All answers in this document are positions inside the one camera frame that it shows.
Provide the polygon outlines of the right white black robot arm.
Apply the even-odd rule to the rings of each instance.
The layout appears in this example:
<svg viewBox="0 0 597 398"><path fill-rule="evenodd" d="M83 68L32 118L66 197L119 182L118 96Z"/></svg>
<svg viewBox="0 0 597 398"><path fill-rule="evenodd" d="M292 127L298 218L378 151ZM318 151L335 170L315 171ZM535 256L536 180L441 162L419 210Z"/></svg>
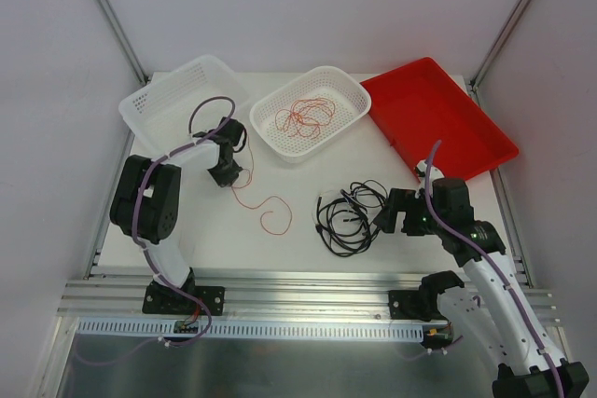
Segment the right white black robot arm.
<svg viewBox="0 0 597 398"><path fill-rule="evenodd" d="M451 270L427 275L414 291L388 294L392 316L445 319L496 374L495 397L579 397L589 384L551 340L516 280L513 262L494 226L474 216L465 182L441 178L419 190L393 188L375 223L382 232L437 236L466 277Z"/></svg>

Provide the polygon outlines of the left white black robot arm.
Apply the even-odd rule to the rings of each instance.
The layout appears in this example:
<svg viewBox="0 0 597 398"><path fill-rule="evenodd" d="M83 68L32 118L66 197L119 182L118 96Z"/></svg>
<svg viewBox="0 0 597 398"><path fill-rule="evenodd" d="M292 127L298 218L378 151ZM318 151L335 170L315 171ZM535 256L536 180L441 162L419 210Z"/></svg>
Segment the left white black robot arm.
<svg viewBox="0 0 597 398"><path fill-rule="evenodd" d="M242 167L234 155L247 143L245 126L234 118L222 118L218 126L195 133L184 151L209 172L220 187L231 187ZM140 155L127 157L120 174L109 218L122 233L133 239L146 258L154 279L146 287L144 314L190 313L202 303L215 315L221 308L213 303L215 289L205 292L196 286L193 269L172 238L177 224L182 164L174 157L155 162Z"/></svg>

